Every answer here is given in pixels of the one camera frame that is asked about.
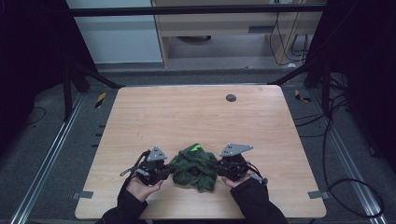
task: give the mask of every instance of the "wooden table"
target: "wooden table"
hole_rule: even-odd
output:
[[[228,143],[254,146],[243,156],[268,178],[270,200],[286,217],[325,216],[323,201],[308,197],[318,186],[283,92],[261,85],[120,89],[84,187],[92,198],[79,199],[76,216],[100,218],[116,206],[120,173],[143,151],[159,146],[167,164],[194,143],[218,159]],[[229,190],[220,178],[213,192],[198,192],[169,176],[141,218],[243,218]]]

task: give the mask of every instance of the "hand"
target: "hand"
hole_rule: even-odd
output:
[[[160,190],[162,183],[163,180],[160,180],[160,182],[153,186],[147,186],[143,184],[138,177],[135,177],[131,179],[126,190],[134,195],[137,200],[143,203],[151,193]]]
[[[225,176],[222,176],[221,180],[224,182],[225,185],[227,185],[231,188],[235,188],[238,185],[240,185],[242,182],[244,182],[245,180],[249,179],[251,174],[253,174],[253,172],[251,170],[248,170],[247,173],[245,174],[245,176],[238,181],[232,181],[231,179],[229,179]]]

